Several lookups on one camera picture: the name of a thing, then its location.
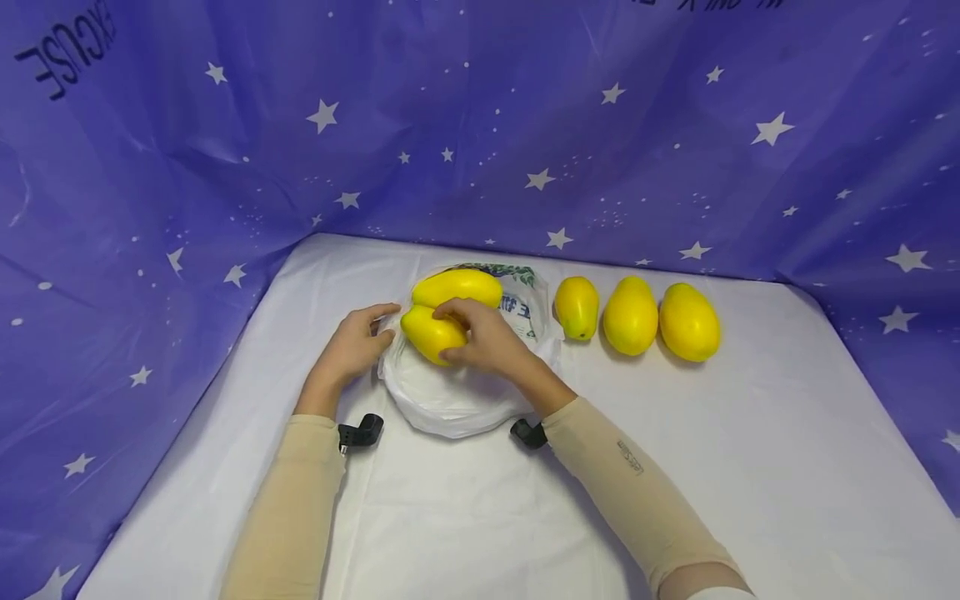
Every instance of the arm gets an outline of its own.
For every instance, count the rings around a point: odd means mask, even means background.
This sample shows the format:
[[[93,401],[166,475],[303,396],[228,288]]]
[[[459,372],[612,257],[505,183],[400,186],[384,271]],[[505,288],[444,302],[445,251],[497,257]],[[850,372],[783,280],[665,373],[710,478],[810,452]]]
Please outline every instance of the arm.
[[[233,550],[221,600],[317,598],[346,466],[333,422],[340,393],[393,341],[393,331],[374,334],[376,320],[397,310],[351,312],[317,359]]]
[[[437,317],[448,315],[468,324],[470,342],[444,350],[443,358],[495,372],[516,385],[543,418],[557,458],[587,489],[659,600],[689,600],[710,588],[750,591],[726,549],[666,474],[577,397],[517,338],[499,312],[456,299],[437,308]]]

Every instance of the hand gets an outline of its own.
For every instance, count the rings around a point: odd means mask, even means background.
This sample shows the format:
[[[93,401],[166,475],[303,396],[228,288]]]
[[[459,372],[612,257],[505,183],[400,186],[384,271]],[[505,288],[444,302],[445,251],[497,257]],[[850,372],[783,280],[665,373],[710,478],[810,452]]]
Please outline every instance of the hand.
[[[539,362],[495,308],[477,300],[455,298],[437,307],[434,319],[452,317],[470,331],[470,341],[440,353],[451,365],[465,365],[513,379],[525,366]]]
[[[390,303],[350,311],[307,375],[294,414],[333,419],[343,389],[372,367],[394,340],[391,329],[377,332],[379,319],[399,310],[399,304]]]
[[[577,394],[530,351],[495,308],[476,300],[455,298],[438,306],[433,317],[452,317],[470,330],[467,345],[443,350],[440,353],[443,360],[507,379],[542,418],[576,399]]]

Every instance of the white tablecloth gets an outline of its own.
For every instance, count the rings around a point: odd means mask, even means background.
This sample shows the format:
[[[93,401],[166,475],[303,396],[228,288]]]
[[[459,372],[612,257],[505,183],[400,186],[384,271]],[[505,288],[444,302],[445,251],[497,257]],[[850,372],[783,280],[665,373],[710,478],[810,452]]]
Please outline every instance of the white tablecloth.
[[[104,558],[82,600],[215,598],[300,384],[350,309],[398,300],[424,266],[481,252],[317,235],[287,261]],[[604,300],[637,270],[509,257]],[[602,335],[564,346],[564,376],[674,478],[760,598],[960,597],[960,532],[817,307],[791,288],[641,273],[660,297],[688,281],[725,327],[702,367]],[[645,598],[644,578],[548,448],[509,423],[449,442],[413,430],[373,377],[341,420],[384,417],[350,456],[324,600]]]

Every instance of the person's left hand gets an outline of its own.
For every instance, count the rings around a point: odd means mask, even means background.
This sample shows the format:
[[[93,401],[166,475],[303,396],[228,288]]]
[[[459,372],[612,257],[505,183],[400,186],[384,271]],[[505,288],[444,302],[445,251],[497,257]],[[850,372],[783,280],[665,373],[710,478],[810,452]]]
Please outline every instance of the person's left hand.
[[[394,340],[391,329],[377,331],[380,318],[399,310],[399,304],[389,303],[350,311],[307,375],[294,412],[333,418],[344,387],[372,367]]]

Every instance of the person's right hand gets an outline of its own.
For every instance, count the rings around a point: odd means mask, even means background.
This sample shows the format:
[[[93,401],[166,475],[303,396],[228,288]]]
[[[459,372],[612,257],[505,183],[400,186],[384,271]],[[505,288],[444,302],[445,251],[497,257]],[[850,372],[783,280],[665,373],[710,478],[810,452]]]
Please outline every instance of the person's right hand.
[[[451,365],[474,367],[512,379],[540,361],[495,308],[477,300],[454,298],[434,310],[434,319],[443,317],[456,319],[470,331],[466,346],[441,351],[440,357]]]

